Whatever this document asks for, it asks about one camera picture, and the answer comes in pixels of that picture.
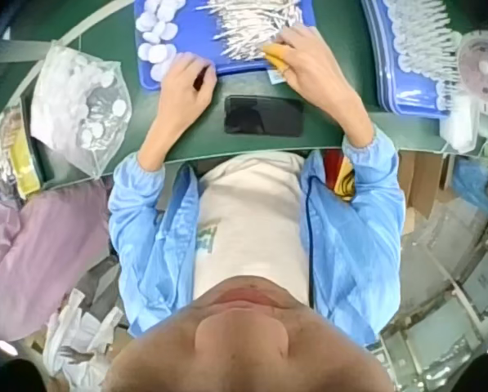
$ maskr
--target phone screen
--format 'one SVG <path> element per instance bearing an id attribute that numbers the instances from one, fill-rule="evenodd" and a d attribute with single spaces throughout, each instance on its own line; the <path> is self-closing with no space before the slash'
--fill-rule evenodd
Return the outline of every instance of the phone screen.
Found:
<path id="1" fill-rule="evenodd" d="M 268 96 L 228 96 L 226 133 L 299 137 L 303 130 L 303 103 Z"/>

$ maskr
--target printed logo on shirt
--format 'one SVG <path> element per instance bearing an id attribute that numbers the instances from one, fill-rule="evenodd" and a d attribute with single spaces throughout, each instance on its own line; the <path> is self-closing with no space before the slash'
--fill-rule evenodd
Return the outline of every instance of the printed logo on shirt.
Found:
<path id="1" fill-rule="evenodd" d="M 209 255 L 213 253 L 214 238 L 217 235 L 218 224 L 208 225 L 199 230 L 196 236 L 196 251 L 206 251 Z"/>

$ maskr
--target pink cloth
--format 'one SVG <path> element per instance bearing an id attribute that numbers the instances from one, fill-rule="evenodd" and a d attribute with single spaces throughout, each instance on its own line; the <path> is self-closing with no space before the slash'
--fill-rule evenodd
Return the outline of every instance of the pink cloth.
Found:
<path id="1" fill-rule="evenodd" d="M 44 192 L 20 211 L 0 203 L 0 339 L 37 331 L 108 241 L 100 181 Z"/>

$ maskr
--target yellow object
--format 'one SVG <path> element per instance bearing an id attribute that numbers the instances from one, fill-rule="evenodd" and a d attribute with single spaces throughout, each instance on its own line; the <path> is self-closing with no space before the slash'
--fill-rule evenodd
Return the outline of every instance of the yellow object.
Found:
<path id="1" fill-rule="evenodd" d="M 8 154 L 15 173 L 18 193 L 21 198 L 26 199 L 28 195 L 40 190 L 40 180 L 29 152 L 20 105 L 11 108 L 2 126 L 6 128 L 5 134 L 14 136 L 12 144 L 8 147 Z"/>
<path id="2" fill-rule="evenodd" d="M 285 56 L 286 46 L 279 43 L 268 43 L 263 46 L 266 60 L 273 64 L 282 74 L 289 69 L 289 66 L 282 59 Z"/>
<path id="3" fill-rule="evenodd" d="M 355 193 L 355 181 L 347 181 L 344 183 L 349 175 L 352 173 L 352 163 L 348 157 L 343 157 L 342 166 L 336 179 L 336 185 L 334 186 L 334 193 L 339 196 L 344 202 L 350 202 L 352 200 L 351 194 Z"/>

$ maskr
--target elastic cuff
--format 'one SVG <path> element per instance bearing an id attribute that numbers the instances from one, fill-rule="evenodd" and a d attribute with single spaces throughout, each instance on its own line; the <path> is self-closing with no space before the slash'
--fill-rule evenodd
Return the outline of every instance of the elastic cuff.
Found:
<path id="1" fill-rule="evenodd" d="M 352 164 L 370 162 L 374 156 L 380 157 L 383 153 L 392 156 L 395 152 L 394 144 L 389 137 L 373 124 L 374 138 L 370 145 L 361 149 L 351 145 L 347 137 L 343 138 L 342 150 Z"/>
<path id="2" fill-rule="evenodd" d="M 137 153 L 128 155 L 120 166 L 125 165 L 126 172 L 137 179 L 137 181 L 157 181 L 165 176 L 165 166 L 162 165 L 158 171 L 146 171 L 138 163 Z"/>

